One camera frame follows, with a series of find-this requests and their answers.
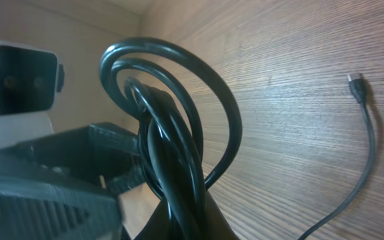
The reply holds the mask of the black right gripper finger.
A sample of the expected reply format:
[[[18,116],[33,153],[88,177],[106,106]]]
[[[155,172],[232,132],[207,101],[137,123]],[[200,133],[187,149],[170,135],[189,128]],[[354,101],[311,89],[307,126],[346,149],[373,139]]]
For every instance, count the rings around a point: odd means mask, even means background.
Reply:
[[[207,192],[205,214],[207,217],[207,231],[201,239],[239,240],[209,191]],[[172,226],[169,220],[168,203],[167,200],[163,198],[135,240],[170,239],[184,240],[185,237],[179,226]]]

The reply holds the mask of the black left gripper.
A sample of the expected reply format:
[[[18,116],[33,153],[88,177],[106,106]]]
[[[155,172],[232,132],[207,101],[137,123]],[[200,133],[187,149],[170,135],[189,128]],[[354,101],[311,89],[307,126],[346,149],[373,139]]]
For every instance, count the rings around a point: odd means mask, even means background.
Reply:
[[[112,123],[0,149],[0,239],[127,239],[120,194],[144,181],[138,136]]]

